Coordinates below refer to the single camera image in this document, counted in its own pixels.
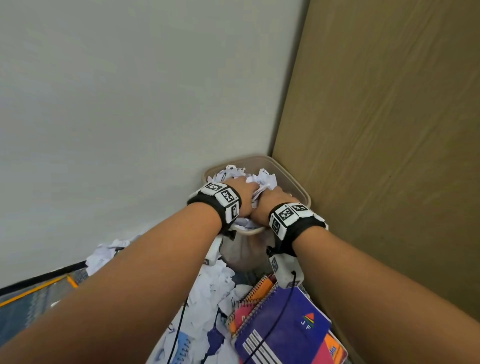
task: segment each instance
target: stack of notebooks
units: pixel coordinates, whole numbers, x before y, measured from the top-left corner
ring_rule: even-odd
[[[240,301],[227,319],[241,362],[245,362],[270,331],[283,309],[291,288],[276,284],[274,275],[263,277]],[[288,305],[249,363],[343,364],[345,347],[332,334],[331,322],[302,291],[293,288]]]

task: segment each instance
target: wall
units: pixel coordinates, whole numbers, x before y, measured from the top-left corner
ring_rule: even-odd
[[[304,0],[5,0],[0,287],[180,209],[266,153]]]
[[[273,152],[332,232],[477,320],[478,19],[477,0],[312,1]]]

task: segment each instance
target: brown wooden surface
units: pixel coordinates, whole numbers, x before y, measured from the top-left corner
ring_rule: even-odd
[[[273,152],[333,233],[477,320],[479,72],[478,0],[312,0]]]

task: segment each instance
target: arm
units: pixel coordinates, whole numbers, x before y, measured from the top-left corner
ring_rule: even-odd
[[[228,180],[243,201],[256,183]],[[145,363],[188,296],[221,229],[217,212],[191,204],[142,235],[0,349],[0,363]]]
[[[297,202],[266,191],[252,218]],[[320,227],[292,245],[332,320],[367,363],[478,363],[480,324],[451,303]]]

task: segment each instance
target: person's left arm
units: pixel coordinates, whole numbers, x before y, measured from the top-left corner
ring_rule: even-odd
[[[225,182],[250,214],[256,183]],[[222,222],[193,203],[153,227],[0,349],[0,363],[145,363],[187,298]]]

